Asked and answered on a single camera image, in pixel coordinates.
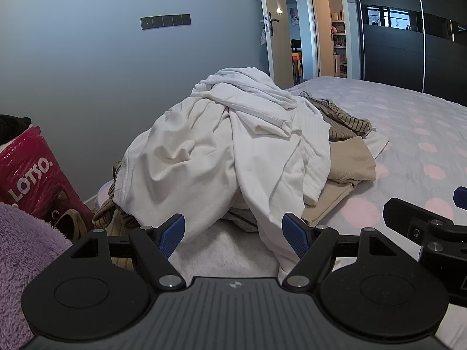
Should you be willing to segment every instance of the open door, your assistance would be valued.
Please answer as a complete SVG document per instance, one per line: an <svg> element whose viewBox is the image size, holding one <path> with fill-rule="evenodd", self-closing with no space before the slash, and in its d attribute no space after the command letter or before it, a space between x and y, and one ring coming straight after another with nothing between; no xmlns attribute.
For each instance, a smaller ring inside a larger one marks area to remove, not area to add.
<svg viewBox="0 0 467 350"><path fill-rule="evenodd" d="M261 0L268 46L269 75L282 89L293 86L292 49L285 0Z"/></svg>
<svg viewBox="0 0 467 350"><path fill-rule="evenodd" d="M329 0L313 0L313 10L317 27L319 76L334 76L334 44Z"/></svg>

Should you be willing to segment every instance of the purple fluffy blanket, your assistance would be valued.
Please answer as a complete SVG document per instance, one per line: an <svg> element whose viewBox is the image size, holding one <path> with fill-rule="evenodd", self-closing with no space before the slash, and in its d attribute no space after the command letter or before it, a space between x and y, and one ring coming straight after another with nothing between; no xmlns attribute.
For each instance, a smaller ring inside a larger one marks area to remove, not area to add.
<svg viewBox="0 0 467 350"><path fill-rule="evenodd" d="M32 338L21 294L71 245L48 223L0 202L0 350L17 350Z"/></svg>

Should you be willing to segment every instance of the lotso bag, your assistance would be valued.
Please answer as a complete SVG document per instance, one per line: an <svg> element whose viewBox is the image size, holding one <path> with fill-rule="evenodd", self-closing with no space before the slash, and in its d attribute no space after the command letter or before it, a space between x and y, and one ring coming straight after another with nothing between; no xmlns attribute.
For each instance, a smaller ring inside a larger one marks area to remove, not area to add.
<svg viewBox="0 0 467 350"><path fill-rule="evenodd" d="M40 135L30 127L0 152L0 201L49 222L72 242L93 229L81 202Z"/></svg>

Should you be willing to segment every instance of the framed picture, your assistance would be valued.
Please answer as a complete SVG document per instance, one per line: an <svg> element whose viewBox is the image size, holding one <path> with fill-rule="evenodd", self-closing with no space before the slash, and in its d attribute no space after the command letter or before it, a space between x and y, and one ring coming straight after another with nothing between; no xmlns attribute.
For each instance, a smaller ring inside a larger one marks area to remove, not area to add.
<svg viewBox="0 0 467 350"><path fill-rule="evenodd" d="M298 10L297 7L292 7L290 9L290 20L292 21L292 25L298 25Z"/></svg>

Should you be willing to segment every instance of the polka dot bed sheet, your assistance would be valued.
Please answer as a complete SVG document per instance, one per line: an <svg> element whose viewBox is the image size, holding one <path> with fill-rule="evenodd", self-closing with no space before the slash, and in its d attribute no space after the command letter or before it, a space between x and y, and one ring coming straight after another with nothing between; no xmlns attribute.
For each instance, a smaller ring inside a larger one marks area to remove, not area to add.
<svg viewBox="0 0 467 350"><path fill-rule="evenodd" d="M389 138L375 160L377 180L361 182L320 224L355 235L372 226L415 259L420 247L384 225L382 210L390 198L467 224L467 211L452 201L457 187L467 187L466 107L398 87L328 76L290 91L331 99L349 114L369 119ZM343 259L340 266L351 262ZM450 305L436 335L451 349L467 349L467 309Z"/></svg>

